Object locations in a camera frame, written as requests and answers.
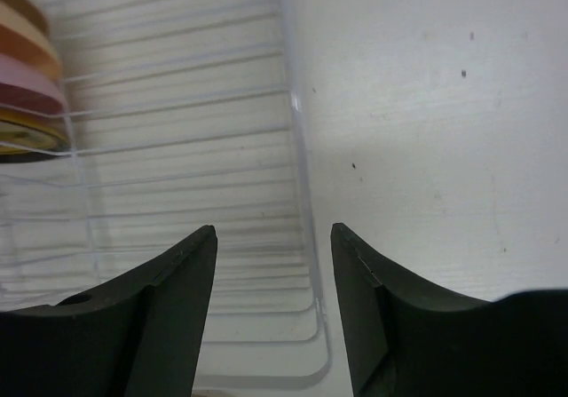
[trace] yellow disc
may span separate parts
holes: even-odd
[[[48,24],[45,15],[32,0],[2,0],[14,11],[31,22],[39,31],[47,35]]]
[[[61,76],[59,55],[45,35],[0,0],[0,52],[35,68],[51,80]]]
[[[3,109],[0,109],[0,142],[30,148],[27,150],[0,145],[0,163],[37,162],[56,157],[31,149],[54,153],[68,150],[67,137],[50,126],[47,120]]]

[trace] clear plastic container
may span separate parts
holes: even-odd
[[[331,353],[280,0],[38,2],[72,149],[0,168],[0,309],[57,303],[213,224],[196,389],[319,382]]]

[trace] red disc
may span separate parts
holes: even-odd
[[[65,97],[45,75],[23,62],[0,54],[0,103],[47,115],[63,109]]]

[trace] stack of colored discs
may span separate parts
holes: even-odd
[[[0,163],[36,162],[68,150],[55,123],[65,98],[47,19],[31,0],[0,0]]]

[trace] white surface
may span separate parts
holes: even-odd
[[[305,395],[344,397],[334,222],[472,296],[568,285],[568,0],[294,4],[335,337],[332,372]]]

